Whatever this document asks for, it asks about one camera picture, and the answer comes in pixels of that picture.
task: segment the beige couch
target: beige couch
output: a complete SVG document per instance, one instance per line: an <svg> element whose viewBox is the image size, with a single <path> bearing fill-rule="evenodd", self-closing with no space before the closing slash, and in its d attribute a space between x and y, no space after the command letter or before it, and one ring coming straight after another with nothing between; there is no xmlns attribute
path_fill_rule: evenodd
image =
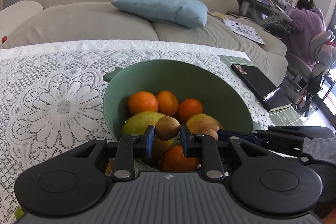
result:
<svg viewBox="0 0 336 224"><path fill-rule="evenodd" d="M146 39L194 43L246 52L276 85L285 76L286 46L249 20L239 21L255 27L265 41L265 46L260 47L234 34L219 19L211 16L208 16L205 27L188 29L149 22L118 10L112 6L111 1L21 0L0 12L0 36L8 36L2 47L84 39ZM200 1L210 11L222 14L239 11L237 0Z"/></svg>

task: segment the table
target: table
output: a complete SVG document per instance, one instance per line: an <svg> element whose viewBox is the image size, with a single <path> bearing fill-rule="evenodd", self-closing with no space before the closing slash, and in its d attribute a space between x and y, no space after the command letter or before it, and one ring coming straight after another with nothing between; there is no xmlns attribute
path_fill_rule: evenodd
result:
<svg viewBox="0 0 336 224"><path fill-rule="evenodd" d="M115 67L150 59L173 59L218 75L242 97L262 128L297 125L291 109L270 115L231 71L252 62L244 52L154 41L77 41L0 50L0 223L18 206L13 186L23 170L96 137L109 134L102 76Z"/></svg>
<svg viewBox="0 0 336 224"><path fill-rule="evenodd" d="M257 11L261 10L269 14L266 18L261 18ZM286 30L286 32L295 32L297 29L293 26L293 20L279 7L268 6L257 0L243 0L240 13L243 15L251 14L252 20L258 25L266 27L276 27Z"/></svg>

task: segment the bowl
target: bowl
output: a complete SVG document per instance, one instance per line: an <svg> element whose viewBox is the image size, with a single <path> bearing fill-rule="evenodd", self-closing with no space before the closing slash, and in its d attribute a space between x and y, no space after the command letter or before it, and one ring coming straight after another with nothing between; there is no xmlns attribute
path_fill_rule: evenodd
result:
<svg viewBox="0 0 336 224"><path fill-rule="evenodd" d="M192 64L174 60L149 60L125 69L115 68L103 77L108 82L103 112L110 133L119 140L122 127L131 114L128 98L139 91L156 95L169 90L181 103L195 98L203 104L204 113L217 119L224 129L250 133L253 122L238 93L213 73Z"/></svg>

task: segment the pillow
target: pillow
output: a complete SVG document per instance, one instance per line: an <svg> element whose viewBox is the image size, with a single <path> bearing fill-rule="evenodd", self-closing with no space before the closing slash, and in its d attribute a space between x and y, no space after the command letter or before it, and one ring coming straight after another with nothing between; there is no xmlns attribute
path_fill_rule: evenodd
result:
<svg viewBox="0 0 336 224"><path fill-rule="evenodd" d="M113 0L120 10L154 22L204 27L208 7L199 0Z"/></svg>

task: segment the desk leg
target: desk leg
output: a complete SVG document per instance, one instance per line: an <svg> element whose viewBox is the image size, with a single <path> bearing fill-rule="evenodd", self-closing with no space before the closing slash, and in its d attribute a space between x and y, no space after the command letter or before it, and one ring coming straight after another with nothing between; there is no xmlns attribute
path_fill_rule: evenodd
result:
<svg viewBox="0 0 336 224"><path fill-rule="evenodd" d="M241 5L241 8L240 8L240 13L244 16L247 15L247 12L249 10L249 7L250 7L250 3L246 0L243 1L242 5Z"/></svg>

